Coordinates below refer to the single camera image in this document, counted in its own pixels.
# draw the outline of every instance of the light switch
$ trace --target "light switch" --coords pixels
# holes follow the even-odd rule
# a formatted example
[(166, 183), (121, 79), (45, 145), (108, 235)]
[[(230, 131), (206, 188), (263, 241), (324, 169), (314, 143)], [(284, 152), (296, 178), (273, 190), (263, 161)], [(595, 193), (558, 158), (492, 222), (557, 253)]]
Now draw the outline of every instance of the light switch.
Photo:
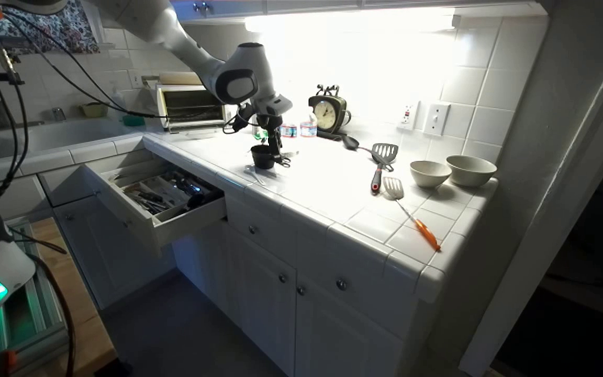
[(424, 121), (424, 135), (441, 139), (446, 120), (447, 120), (450, 105), (447, 102), (432, 102)]
[(418, 101), (406, 105), (406, 109), (404, 109), (404, 114), (401, 114), (401, 118), (400, 118), (398, 127), (400, 127), (400, 129), (413, 129), (413, 127), (415, 127), (415, 118), (416, 118), (416, 114), (418, 114)]

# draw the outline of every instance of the white bowl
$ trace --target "white bowl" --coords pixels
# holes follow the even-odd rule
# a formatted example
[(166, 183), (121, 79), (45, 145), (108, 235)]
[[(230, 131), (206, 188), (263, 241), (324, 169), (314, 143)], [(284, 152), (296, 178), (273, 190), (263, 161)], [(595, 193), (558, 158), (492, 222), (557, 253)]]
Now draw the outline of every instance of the white bowl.
[(450, 175), (450, 168), (437, 161), (418, 160), (411, 163), (411, 174), (418, 186), (432, 188), (440, 186)]
[(457, 186), (484, 186), (490, 175), (497, 174), (497, 165), (488, 160), (470, 156), (450, 156), (446, 161), (452, 169), (450, 180)]

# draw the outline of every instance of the white cabinet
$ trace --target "white cabinet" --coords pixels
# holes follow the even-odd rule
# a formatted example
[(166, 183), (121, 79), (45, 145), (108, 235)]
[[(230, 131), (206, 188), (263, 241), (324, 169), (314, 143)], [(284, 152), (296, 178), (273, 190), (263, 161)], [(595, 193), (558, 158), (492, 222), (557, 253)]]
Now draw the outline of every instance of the white cabinet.
[(358, 0), (266, 0), (268, 13), (320, 13), (335, 8), (358, 8)]
[(298, 278), (296, 377), (388, 377), (401, 344), (340, 303), (309, 278)]
[(286, 375), (294, 373), (296, 352), (296, 275), (249, 241), (232, 235), (240, 270), (243, 322), (240, 329)]
[(55, 214), (101, 309), (171, 270), (168, 255), (144, 250), (97, 198), (63, 205)]
[(179, 22), (261, 15), (263, 0), (171, 0)]
[(240, 314), (240, 269), (225, 246), (225, 226), (216, 225), (171, 242), (176, 269), (237, 324)]

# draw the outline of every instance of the toaster oven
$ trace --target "toaster oven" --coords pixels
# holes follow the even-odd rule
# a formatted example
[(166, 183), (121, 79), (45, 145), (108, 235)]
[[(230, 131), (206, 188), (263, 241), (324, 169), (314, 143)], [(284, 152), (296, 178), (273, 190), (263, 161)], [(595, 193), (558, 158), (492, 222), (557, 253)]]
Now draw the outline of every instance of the toaster oven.
[(156, 114), (166, 129), (218, 127), (237, 106), (220, 102), (202, 86), (156, 86)]

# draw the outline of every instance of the cable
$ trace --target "cable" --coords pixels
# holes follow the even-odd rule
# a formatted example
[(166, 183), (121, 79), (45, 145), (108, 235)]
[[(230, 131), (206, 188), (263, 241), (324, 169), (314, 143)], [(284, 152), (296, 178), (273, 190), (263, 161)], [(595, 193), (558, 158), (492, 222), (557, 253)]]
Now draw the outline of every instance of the cable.
[(6, 18), (26, 40), (27, 45), (31, 46), (31, 50), (35, 54), (39, 54), (51, 67), (55, 74), (58, 74), (68, 86), (74, 86), (77, 92), (81, 92), (83, 96), (91, 98), (94, 102), (101, 102), (108, 109), (115, 109), (115, 111), (121, 111), (120, 106), (113, 106), (111, 102), (104, 102), (101, 98), (97, 98), (94, 94), (90, 94), (87, 90), (80, 89), (72, 77), (66, 77), (35, 45), (34, 40), (12, 22), (12, 18)]
[(63, 250), (60, 246), (55, 246), (55, 242), (48, 242), (48, 241), (34, 238), (34, 237), (30, 237), (27, 232), (16, 231), (16, 228), (8, 228), (8, 231), (10, 231), (12, 235), (18, 235), (26, 242), (38, 242), (38, 246), (43, 246), (43, 247), (48, 247), (48, 250), (52, 250), (52, 252), (56, 252), (56, 253), (66, 255), (66, 250)]
[(20, 105), (20, 114), (23, 114), (23, 131), (26, 131), (26, 143), (23, 143), (23, 152), (20, 152), (20, 160), (16, 161), (16, 168), (14, 171), (23, 165), (26, 158), (27, 158), (27, 151), (30, 151), (30, 121), (27, 121), (27, 106), (26, 106), (26, 96), (20, 92), (20, 86), (14, 83), (14, 94), (16, 94), (16, 102)]
[(12, 158), (14, 165), (12, 165), (12, 169), (8, 169), (6, 178), (5, 178), (2, 184), (0, 184), (0, 198), (2, 198), (5, 193), (8, 190), (14, 174), (16, 174), (18, 168), (23, 165), (23, 161), (26, 161), (26, 158), (27, 158), (27, 151), (30, 151), (30, 121), (27, 121), (26, 98), (23, 98), (23, 92), (20, 92), (18, 86), (20, 86), (18, 81), (12, 83), (14, 94), (16, 94), (16, 102), (18, 102), (20, 116), (23, 116), (23, 152), (18, 156), (16, 161), (14, 161), (14, 158)]
[(72, 81), (66, 76), (60, 74), (60, 77), (66, 79), (74, 89), (77, 89), (81, 94), (90, 96), (91, 101), (97, 101), (97, 102), (101, 102), (101, 105), (104, 105), (104, 106), (111, 106), (111, 109), (121, 111), (121, 114), (128, 114), (128, 116), (153, 118), (153, 120), (160, 118), (156, 114), (141, 114), (141, 111), (124, 109), (117, 101), (113, 101), (113, 98), (97, 83), (97, 79), (87, 74), (87, 70), (76, 58), (76, 54), (74, 54), (66, 46), (63, 46), (55, 35), (45, 33), (41, 27), (34, 25), (30, 18), (16, 15), (16, 10), (20, 10), (20, 8), (16, 8), (16, 7), (6, 7), (6, 8), (8, 8), (8, 10), (14, 10), (14, 13), (8, 13), (12, 18), (23, 22), (23, 23), (30, 25), (31, 30), (35, 30), (38, 33), (41, 33), (43, 38), (48, 38), (52, 45), (56, 45), (56, 46), (80, 67), (80, 72), (91, 81), (91, 86), (94, 86), (108, 102), (99, 101), (99, 98), (94, 98), (91, 94), (85, 94), (85, 90), (77, 89), (76, 81)]
[(2, 94), (2, 89), (0, 89), (0, 98), (2, 98), (2, 106), (5, 106), (5, 114), (6, 114), (6, 120), (8, 120), (10, 136), (12, 136), (12, 158), (10, 158), (10, 165), (8, 165), (8, 171), (6, 171), (6, 175), (5, 175), (5, 180), (2, 180), (2, 184), (0, 184), (0, 194), (2, 194), (5, 183), (8, 180), (8, 175), (10, 175), (10, 178), (14, 175), (14, 165), (16, 165), (16, 152), (18, 152), (18, 151), (16, 151), (14, 120), (12, 120), (12, 116), (10, 116), (10, 106), (8, 106), (8, 102), (6, 102), (5, 94)]
[(35, 266), (39, 266), (43, 270), (43, 275), (48, 276), (48, 281), (51, 281), (51, 285), (52, 285), (52, 290), (56, 293), (56, 300), (58, 300), (58, 303), (63, 308), (63, 314), (64, 314), (64, 320), (66, 320), (66, 337), (68, 337), (68, 349), (66, 349), (68, 353), (66, 353), (66, 371), (64, 371), (64, 375), (72, 377), (74, 375), (74, 347), (76, 347), (76, 344), (74, 344), (74, 318), (72, 318), (72, 309), (68, 309), (66, 298), (58, 290), (58, 283), (55, 281), (55, 275), (51, 272), (48, 264), (41, 258), (34, 255), (34, 253), (27, 253), (27, 255), (35, 262)]

